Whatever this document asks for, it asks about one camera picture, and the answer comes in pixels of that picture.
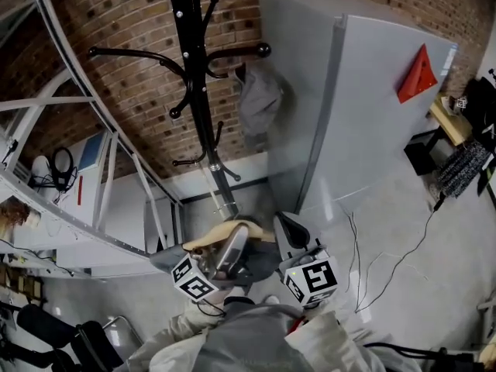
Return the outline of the grey shirt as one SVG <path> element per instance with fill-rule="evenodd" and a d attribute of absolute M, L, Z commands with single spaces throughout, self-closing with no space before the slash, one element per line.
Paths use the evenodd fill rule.
<path fill-rule="evenodd" d="M 214 243 L 211 246 L 200 247 L 192 251 L 187 251 L 183 248 L 183 245 L 186 243 L 172 246 L 171 248 L 161 250 L 160 252 L 153 254 L 150 257 L 150 262 L 157 269 L 171 275 L 173 267 L 182 259 L 182 257 L 186 255 L 186 253 L 190 253 L 191 255 L 198 257 L 209 258 L 211 261 L 215 261 L 216 254 L 220 251 L 220 248 L 225 241 L 226 239 Z M 238 264 L 246 267 L 253 274 L 252 285 L 272 275 L 272 273 L 274 273 L 279 267 L 281 261 L 282 259 L 277 242 L 266 243 L 249 238 Z"/>

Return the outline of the black coat rack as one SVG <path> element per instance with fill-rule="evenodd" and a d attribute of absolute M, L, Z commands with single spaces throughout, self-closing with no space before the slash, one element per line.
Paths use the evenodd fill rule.
<path fill-rule="evenodd" d="M 240 210 L 226 177 L 230 176 L 237 182 L 241 180 L 241 177 L 227 168 L 219 157 L 218 145 L 222 135 L 223 123 L 220 122 L 216 127 L 212 124 L 206 78 L 224 79 L 228 77 L 228 74 L 216 74 L 210 70 L 209 65 L 214 60 L 245 56 L 265 58 L 270 55 L 271 47 L 267 43 L 258 43 L 254 46 L 229 48 L 206 53 L 205 33 L 218 1 L 210 0 L 207 11 L 202 12 L 201 0 L 170 0 L 182 53 L 182 65 L 164 55 L 144 50 L 93 46 L 89 49 L 88 55 L 91 57 L 116 56 L 153 59 L 181 78 L 185 86 L 184 97 L 177 106 L 170 110 L 169 115 L 172 119 L 179 119 L 182 111 L 186 107 L 190 108 L 201 146 L 201 154 L 189 160 L 175 160 L 173 165 L 175 167 L 199 166 L 203 160 L 207 160 L 208 169 L 224 201 L 223 205 L 217 206 L 217 211 L 224 220 L 234 220 L 239 217 Z"/>

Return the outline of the person's left forearm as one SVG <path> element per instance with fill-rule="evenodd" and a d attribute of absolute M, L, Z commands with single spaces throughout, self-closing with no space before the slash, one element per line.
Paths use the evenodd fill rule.
<path fill-rule="evenodd" d="M 208 331 L 223 319 L 223 305 L 194 305 L 170 319 L 136 350 L 118 372 L 241 372 L 224 354 L 204 351 Z"/>

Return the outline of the light wooden clothes hanger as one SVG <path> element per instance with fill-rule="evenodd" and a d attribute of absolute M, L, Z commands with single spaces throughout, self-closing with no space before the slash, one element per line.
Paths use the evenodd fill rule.
<path fill-rule="evenodd" d="M 247 226 L 249 238 L 266 243 L 276 243 L 274 233 L 263 229 L 259 224 L 255 223 L 255 220 L 253 218 L 249 216 L 242 217 L 239 214 L 235 214 L 227 218 L 223 211 L 226 205 L 220 205 L 219 200 L 215 195 L 215 191 L 210 183 L 210 180 L 208 179 L 205 173 L 204 168 L 201 166 L 201 164 L 198 164 L 198 166 L 200 167 L 200 172 L 203 175 L 205 182 L 208 186 L 209 195 L 214 201 L 215 206 L 217 207 L 216 211 L 220 213 L 220 215 L 224 218 L 224 221 L 214 226 L 203 237 L 194 239 L 183 245 L 183 248 L 185 250 L 192 251 L 200 247 L 211 246 L 214 243 L 223 241 L 228 238 L 228 236 L 234 231 L 235 227 L 239 224 L 244 224 L 245 226 Z"/>

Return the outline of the white metal shelf rack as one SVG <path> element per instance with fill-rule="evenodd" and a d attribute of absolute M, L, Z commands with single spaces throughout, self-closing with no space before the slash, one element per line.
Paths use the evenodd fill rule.
<path fill-rule="evenodd" d="M 91 83 L 73 51 L 51 0 L 14 0 L 0 13 L 0 30 L 12 36 L 32 12 L 38 12 L 62 67 L 22 98 L 0 100 L 0 113 L 12 121 L 0 126 L 0 203 L 16 197 L 41 214 L 36 228 L 16 227 L 11 241 L 0 239 L 0 254 L 13 265 L 40 276 L 105 280 L 155 274 L 150 256 L 183 241 L 182 204 L 124 133 Z M 22 164 L 42 114 L 63 107 L 96 115 L 96 133 L 107 131 L 100 198 L 92 226 L 78 220 L 76 180 L 85 140 L 53 152 L 39 152 L 50 162 L 53 184 L 37 193 L 29 186 L 32 164 Z"/>

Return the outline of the person's right forearm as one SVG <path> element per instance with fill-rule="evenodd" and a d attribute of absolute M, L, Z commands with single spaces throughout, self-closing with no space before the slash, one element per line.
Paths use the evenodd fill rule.
<path fill-rule="evenodd" d="M 392 343 L 346 304 L 334 301 L 306 314 L 307 322 L 284 340 L 307 361 L 313 372 L 422 372 L 419 363 L 392 349 L 372 347 Z"/>

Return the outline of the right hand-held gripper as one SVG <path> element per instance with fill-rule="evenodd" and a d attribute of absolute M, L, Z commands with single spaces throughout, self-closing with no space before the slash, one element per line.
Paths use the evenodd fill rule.
<path fill-rule="evenodd" d="M 295 249 L 307 249 L 310 232 L 289 212 L 276 212 L 274 234 L 282 258 L 279 265 L 282 284 L 302 308 L 311 308 L 329 298 L 338 288 L 336 258 L 325 246 L 316 246 L 294 256 Z"/>

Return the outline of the brown wooden crate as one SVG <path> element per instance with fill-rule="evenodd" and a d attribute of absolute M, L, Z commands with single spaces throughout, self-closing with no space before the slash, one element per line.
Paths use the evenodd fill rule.
<path fill-rule="evenodd" d="M 28 302 L 43 300 L 43 281 L 23 269 L 0 264 L 0 289 L 26 297 Z"/>

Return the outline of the white box with blue panel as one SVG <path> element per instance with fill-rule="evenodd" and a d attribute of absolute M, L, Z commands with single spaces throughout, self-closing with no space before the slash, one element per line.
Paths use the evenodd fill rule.
<path fill-rule="evenodd" d="M 94 224 L 100 198 L 105 158 L 109 147 L 109 133 L 102 131 L 87 138 L 77 165 L 76 212 L 78 220 Z"/>

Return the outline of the chrome tube chair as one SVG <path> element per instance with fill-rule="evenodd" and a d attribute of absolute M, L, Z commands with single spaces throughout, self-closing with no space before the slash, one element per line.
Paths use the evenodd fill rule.
<path fill-rule="evenodd" d="M 143 345 L 143 341 L 125 316 L 118 315 L 108 319 L 102 326 L 105 335 L 120 358 L 127 360 Z"/>

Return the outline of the brown dried plant bunch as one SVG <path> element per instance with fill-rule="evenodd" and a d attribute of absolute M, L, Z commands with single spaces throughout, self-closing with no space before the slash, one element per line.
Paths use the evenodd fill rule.
<path fill-rule="evenodd" d="M 0 203 L 0 239 L 10 242 L 16 227 L 36 228 L 41 214 L 14 196 Z"/>

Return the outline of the grey metal cabinet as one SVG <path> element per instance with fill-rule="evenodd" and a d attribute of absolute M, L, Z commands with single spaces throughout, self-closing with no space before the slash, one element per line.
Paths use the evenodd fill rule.
<path fill-rule="evenodd" d="M 370 0 L 259 0 L 283 99 L 268 133 L 280 210 L 325 220 L 388 173 L 439 92 L 458 46 Z M 401 104 L 422 44 L 438 81 Z"/>

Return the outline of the person's torso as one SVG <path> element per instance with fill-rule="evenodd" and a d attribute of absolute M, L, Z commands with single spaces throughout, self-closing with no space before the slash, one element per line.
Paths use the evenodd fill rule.
<path fill-rule="evenodd" d="M 313 372 L 285 340 L 301 311 L 230 295 L 225 317 L 206 336 L 191 372 Z"/>

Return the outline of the black office chair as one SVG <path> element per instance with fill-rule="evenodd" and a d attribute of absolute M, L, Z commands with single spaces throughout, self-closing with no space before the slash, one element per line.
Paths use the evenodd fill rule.
<path fill-rule="evenodd" d="M 16 311 L 17 325 L 49 345 L 50 350 L 28 350 L 7 340 L 0 330 L 0 359 L 21 360 L 41 369 L 49 367 L 52 372 L 113 372 L 123 365 L 98 322 L 72 326 L 34 304 Z"/>
<path fill-rule="evenodd" d="M 488 364 L 476 361 L 472 353 L 450 353 L 442 347 L 438 351 L 417 350 L 390 343 L 368 343 L 365 348 L 384 358 L 387 372 L 416 372 L 417 360 L 424 362 L 427 372 L 496 372 L 496 360 Z"/>

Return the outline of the pale grey hanging fabric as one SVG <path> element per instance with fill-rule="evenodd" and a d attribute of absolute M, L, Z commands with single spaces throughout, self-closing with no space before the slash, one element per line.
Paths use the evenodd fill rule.
<path fill-rule="evenodd" d="M 240 86 L 239 122 L 243 134 L 257 138 L 266 134 L 282 103 L 283 91 L 272 68 L 249 61 L 235 69 Z"/>

